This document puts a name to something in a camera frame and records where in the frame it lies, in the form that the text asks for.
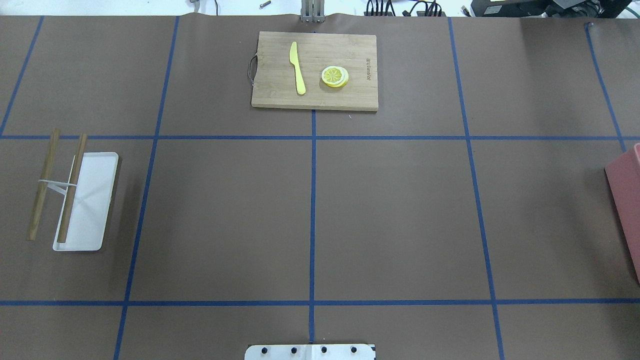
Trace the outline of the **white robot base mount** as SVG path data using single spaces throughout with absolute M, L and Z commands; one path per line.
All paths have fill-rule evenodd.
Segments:
M 375 360 L 373 344 L 256 344 L 249 346 L 245 360 Z

